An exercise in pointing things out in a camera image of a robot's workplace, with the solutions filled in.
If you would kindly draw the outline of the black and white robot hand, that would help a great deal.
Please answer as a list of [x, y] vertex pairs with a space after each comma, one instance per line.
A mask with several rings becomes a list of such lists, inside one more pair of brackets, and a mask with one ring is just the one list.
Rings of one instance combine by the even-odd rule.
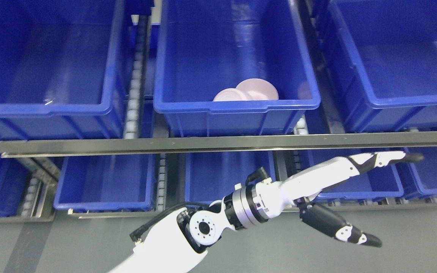
[[334, 157], [296, 173], [284, 181], [256, 185], [266, 216], [273, 219], [289, 205], [299, 208], [302, 223], [335, 240], [380, 248], [382, 241], [363, 232], [340, 214], [318, 204], [315, 198], [323, 191], [338, 187], [350, 178], [376, 168], [397, 163], [423, 161], [421, 153], [404, 151], [365, 152], [347, 157]]

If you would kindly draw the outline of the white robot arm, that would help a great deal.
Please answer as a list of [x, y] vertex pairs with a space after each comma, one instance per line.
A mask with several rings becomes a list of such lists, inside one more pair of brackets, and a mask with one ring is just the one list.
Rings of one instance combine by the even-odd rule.
[[239, 231], [269, 220], [267, 190], [276, 190], [264, 168], [254, 171], [245, 184], [211, 204], [182, 202], [165, 209], [130, 233], [132, 254], [112, 273], [166, 271], [186, 273], [197, 266], [225, 230]]

